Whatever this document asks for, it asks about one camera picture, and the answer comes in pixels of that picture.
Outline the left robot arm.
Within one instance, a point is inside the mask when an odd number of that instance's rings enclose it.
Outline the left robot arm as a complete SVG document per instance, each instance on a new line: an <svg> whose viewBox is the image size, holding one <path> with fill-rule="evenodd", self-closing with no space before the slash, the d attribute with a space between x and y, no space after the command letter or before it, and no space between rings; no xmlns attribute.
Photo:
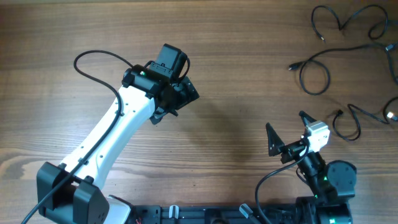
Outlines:
<svg viewBox="0 0 398 224"><path fill-rule="evenodd" d="M86 139L59 165L45 162L38 170L37 205L23 220L39 213L55 223L142 223L135 206L104 196L107 176L134 133L146 122L158 124L167 114L198 99L187 77L190 59L164 44L155 60L129 64L120 89L82 75L109 88L115 100Z"/></svg>

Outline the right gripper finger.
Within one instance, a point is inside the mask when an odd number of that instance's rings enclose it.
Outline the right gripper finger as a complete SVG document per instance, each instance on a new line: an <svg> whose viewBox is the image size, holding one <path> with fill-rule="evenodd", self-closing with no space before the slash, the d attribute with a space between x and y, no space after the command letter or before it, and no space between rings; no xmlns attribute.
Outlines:
<svg viewBox="0 0 398 224"><path fill-rule="evenodd" d="M269 156L276 156L282 152L282 148L285 146L279 135L276 133L270 123L266 124L266 132L268 139L268 153Z"/></svg>
<svg viewBox="0 0 398 224"><path fill-rule="evenodd" d="M314 119L313 117L311 117L309 114L307 114L304 111L300 111L298 115L301 117L304 126L307 126L310 123L314 123L317 121L316 119Z"/></svg>

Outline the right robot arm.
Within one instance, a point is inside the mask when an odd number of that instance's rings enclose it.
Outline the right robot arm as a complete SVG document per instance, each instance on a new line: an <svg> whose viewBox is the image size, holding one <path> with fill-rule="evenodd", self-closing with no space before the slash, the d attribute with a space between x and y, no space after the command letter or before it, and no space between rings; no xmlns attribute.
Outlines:
<svg viewBox="0 0 398 224"><path fill-rule="evenodd" d="M268 174L272 177L297 166L301 180L312 191L311 197L299 197L288 209L265 208L260 214L266 223L353 223L349 199L355 196L356 167L346 161L326 163L320 149L327 145L330 130L326 123L299 112L305 126L298 141L285 144L270 123L266 124L269 156L281 156L283 168Z"/></svg>

